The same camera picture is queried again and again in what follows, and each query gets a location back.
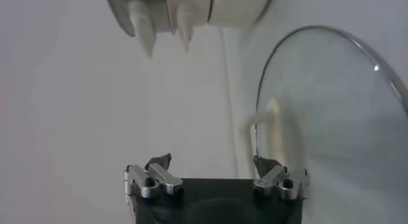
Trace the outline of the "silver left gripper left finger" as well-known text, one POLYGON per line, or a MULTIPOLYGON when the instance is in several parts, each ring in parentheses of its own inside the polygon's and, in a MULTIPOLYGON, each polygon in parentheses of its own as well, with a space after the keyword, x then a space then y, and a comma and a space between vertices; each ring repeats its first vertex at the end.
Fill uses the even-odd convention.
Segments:
POLYGON ((139 194, 142 198, 156 198, 160 191, 178 197, 184 194, 183 180, 168 171, 170 153, 151 158, 144 167, 127 165, 124 169, 124 194, 139 194))

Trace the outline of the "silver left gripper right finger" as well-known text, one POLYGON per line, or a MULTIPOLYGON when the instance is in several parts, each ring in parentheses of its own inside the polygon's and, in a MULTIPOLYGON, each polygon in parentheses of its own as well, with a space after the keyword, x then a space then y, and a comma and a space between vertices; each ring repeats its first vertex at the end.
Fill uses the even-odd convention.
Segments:
POLYGON ((253 181, 254 191, 261 197, 270 197, 273 190, 283 200, 309 198, 310 174, 306 169, 290 171, 277 160, 254 156, 259 178, 253 181))

